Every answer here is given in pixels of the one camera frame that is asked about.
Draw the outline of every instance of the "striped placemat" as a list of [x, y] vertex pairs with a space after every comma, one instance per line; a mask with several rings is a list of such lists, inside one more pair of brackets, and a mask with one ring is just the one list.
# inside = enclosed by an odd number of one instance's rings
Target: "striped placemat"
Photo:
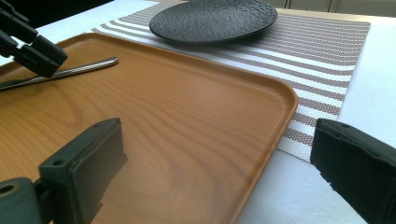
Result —
[[260, 35], [220, 47], [183, 49], [167, 44], [149, 30], [151, 18], [175, 4], [162, 2], [92, 31], [286, 81], [300, 102], [277, 148], [309, 161], [316, 121], [337, 119], [370, 23], [279, 14], [276, 22]]

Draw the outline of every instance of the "black clamp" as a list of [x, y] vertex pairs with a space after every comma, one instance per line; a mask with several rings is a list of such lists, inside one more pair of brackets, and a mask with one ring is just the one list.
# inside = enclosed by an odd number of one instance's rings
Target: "black clamp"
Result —
[[0, 223], [89, 224], [125, 162], [120, 119], [96, 123], [41, 163], [35, 183], [0, 182]]
[[319, 119], [310, 160], [368, 223], [396, 223], [396, 148], [345, 123]]
[[[0, 0], [0, 55], [6, 58], [14, 56], [15, 62], [39, 76], [52, 77], [67, 59], [67, 54], [38, 35], [38, 31], [27, 22], [28, 19], [15, 11], [11, 4]], [[18, 48], [18, 42], [12, 36], [26, 44]]]

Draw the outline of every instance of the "round black plate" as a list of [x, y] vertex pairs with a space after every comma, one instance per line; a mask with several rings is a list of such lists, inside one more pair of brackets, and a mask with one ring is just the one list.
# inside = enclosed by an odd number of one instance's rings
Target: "round black plate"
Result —
[[177, 42], [218, 42], [257, 33], [276, 18], [276, 10], [261, 0], [192, 0], [155, 15], [149, 29]]

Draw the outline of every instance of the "tray rim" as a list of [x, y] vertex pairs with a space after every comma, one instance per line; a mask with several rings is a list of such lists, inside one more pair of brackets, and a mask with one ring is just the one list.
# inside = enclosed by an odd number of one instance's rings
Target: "tray rim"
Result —
[[[59, 42], [57, 45], [60, 46], [61, 48], [66, 48], [68, 46], [73, 45], [74, 41], [76, 41], [76, 43], [78, 43], [78, 41], [81, 40], [88, 40], [88, 39], [99, 39], [99, 40], [116, 40], [117, 42], [121, 42], [122, 44], [127, 44], [127, 45], [131, 45], [131, 46], [139, 46], [141, 48], [150, 48], [150, 49], [154, 49], [154, 50], [158, 50], [158, 51], [163, 51], [165, 53], [168, 54], [173, 54], [174, 56], [177, 57], [184, 57], [188, 60], [194, 60], [197, 61], [199, 63], [208, 63], [208, 64], [213, 64], [216, 66], [222, 66], [225, 67], [227, 69], [231, 69], [234, 71], [240, 71], [244, 74], [249, 74], [250, 76], [254, 77], [254, 78], [258, 78], [258, 79], [262, 79], [262, 80], [271, 80], [275, 83], [277, 83], [278, 85], [280, 85], [282, 88], [284, 88], [285, 90], [287, 90], [288, 96], [290, 97], [290, 99], [292, 99], [292, 105], [290, 105], [290, 110], [288, 110], [287, 115], [285, 115], [285, 119], [287, 120], [287, 122], [282, 122], [281, 125], [279, 125], [277, 128], [279, 129], [279, 131], [276, 132], [276, 135], [274, 136], [275, 141], [272, 143], [271, 146], [268, 146], [268, 148], [271, 148], [270, 152], [266, 154], [266, 156], [262, 159], [262, 161], [260, 162], [260, 167], [258, 167], [256, 174], [252, 177], [252, 183], [250, 185], [248, 185], [247, 188], [247, 192], [245, 192], [243, 194], [243, 196], [240, 198], [240, 202], [239, 204], [235, 207], [235, 211], [233, 213], [233, 216], [230, 218], [230, 220], [232, 221], [232, 223], [234, 223], [240, 216], [240, 213], [242, 212], [243, 208], [246, 206], [246, 203], [248, 201], [248, 199], [250, 198], [251, 194], [253, 193], [254, 188], [257, 186], [257, 183], [260, 179], [260, 176], [262, 175], [263, 171], [265, 170], [265, 167], [268, 163], [268, 161], [270, 160], [270, 158], [272, 157], [274, 151], [276, 150], [276, 146], [279, 143], [281, 137], [283, 136], [284, 132], [287, 130], [287, 127], [289, 126], [289, 123], [292, 119], [292, 117], [295, 114], [295, 110], [297, 108], [298, 105], [298, 97], [297, 94], [295, 93], [294, 89], [285, 81], [277, 79], [277, 78], [273, 78], [273, 77], [269, 77], [263, 74], [259, 74], [256, 72], [252, 72], [252, 71], [248, 71], [242, 68], [238, 68], [238, 67], [234, 67], [228, 64], [224, 64], [224, 63], [218, 63], [218, 62], [214, 62], [214, 61], [210, 61], [208, 59], [205, 58], [200, 58], [200, 57], [196, 57], [193, 55], [189, 55], [186, 53], [182, 53], [182, 52], [178, 52], [178, 51], [173, 51], [170, 49], [164, 49], [164, 48], [159, 48], [159, 47], [155, 47], [152, 46], [150, 44], [144, 44], [144, 43], [140, 43], [140, 42], [136, 42], [136, 41], [131, 41], [125, 38], [119, 38], [113, 35], [103, 35], [103, 34], [97, 34], [97, 33], [86, 33], [86, 34], [82, 34], [82, 35], [76, 35], [70, 38], [67, 38], [66, 40]], [[18, 63], [15, 62], [11, 62], [11, 63], [6, 63], [2, 66], [0, 66], [0, 69], [4, 69], [4, 71], [12, 71], [14, 69], [19, 69], [20, 67], [22, 67], [21, 65], [19, 65]], [[16, 89], [11, 89], [11, 90], [7, 90], [7, 91], [17, 91], [20, 88], [16, 88]]]

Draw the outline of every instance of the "wooden tray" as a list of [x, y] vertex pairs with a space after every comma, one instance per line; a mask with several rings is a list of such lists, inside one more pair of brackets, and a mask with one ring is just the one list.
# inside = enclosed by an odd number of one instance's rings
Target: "wooden tray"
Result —
[[[0, 179], [40, 162], [90, 125], [120, 117], [129, 161], [95, 223], [232, 223], [297, 106], [285, 83], [113, 37], [60, 44], [64, 67], [118, 56], [96, 72], [0, 92]], [[2, 79], [30, 74], [15, 63]]]

